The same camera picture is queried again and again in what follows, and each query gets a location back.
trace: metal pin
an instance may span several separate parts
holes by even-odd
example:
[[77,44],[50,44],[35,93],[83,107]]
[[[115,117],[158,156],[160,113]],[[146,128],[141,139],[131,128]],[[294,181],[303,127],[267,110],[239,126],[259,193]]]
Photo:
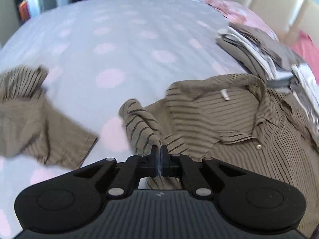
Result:
[[120,196],[124,193],[124,190],[121,188],[111,188],[108,190],[108,193],[112,196]]
[[212,191],[210,189],[207,189],[207,188],[199,188],[195,191],[195,193],[198,196],[209,196],[209,195],[211,195]]

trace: gray cloth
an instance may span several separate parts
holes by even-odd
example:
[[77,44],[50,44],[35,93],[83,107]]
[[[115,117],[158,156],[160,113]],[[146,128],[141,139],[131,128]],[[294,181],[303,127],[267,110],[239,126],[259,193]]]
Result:
[[257,45],[263,53],[269,55],[282,69],[289,71],[291,65],[304,63],[304,60],[296,56],[289,47],[274,41],[266,32],[243,24],[230,23],[230,26]]
[[267,75],[258,60],[240,42],[226,37],[218,38],[217,44],[225,49],[235,59],[240,61],[253,75],[261,78],[269,88],[289,87],[290,77],[279,80],[268,80]]

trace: shirt collar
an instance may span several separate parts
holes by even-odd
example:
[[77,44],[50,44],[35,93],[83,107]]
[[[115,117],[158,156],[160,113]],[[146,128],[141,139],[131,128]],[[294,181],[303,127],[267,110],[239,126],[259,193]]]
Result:
[[255,126],[265,120],[279,125],[280,117],[275,103],[270,99],[264,82],[251,74],[228,74],[209,78],[207,80],[187,80],[173,83],[166,92],[166,105],[169,108],[173,121],[182,135],[195,140],[211,141],[207,146],[222,140],[224,143],[235,143],[250,138],[251,135],[240,131],[230,130],[220,125],[200,109],[194,102],[203,94],[233,87],[248,87],[250,92],[259,101],[256,112]]

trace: stack of folded clothes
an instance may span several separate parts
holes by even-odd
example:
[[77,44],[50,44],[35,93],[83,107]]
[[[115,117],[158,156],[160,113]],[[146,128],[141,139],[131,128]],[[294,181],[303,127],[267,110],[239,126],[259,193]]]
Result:
[[267,87],[289,88],[319,132],[319,88],[307,63],[289,47],[276,42],[266,32],[230,23],[219,30],[217,44],[240,61]]

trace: bedsheet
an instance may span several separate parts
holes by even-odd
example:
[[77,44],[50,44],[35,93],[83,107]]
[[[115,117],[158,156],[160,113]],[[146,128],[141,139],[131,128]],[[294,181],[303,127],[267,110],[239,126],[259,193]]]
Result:
[[[81,1],[26,22],[0,51],[0,71],[46,66],[53,105],[100,135],[84,165],[121,162],[132,155],[118,117],[127,99],[146,106],[175,81],[245,72],[215,42],[227,25],[202,0]],[[68,171],[23,155],[0,158],[0,238],[21,231],[13,209],[19,192]]]

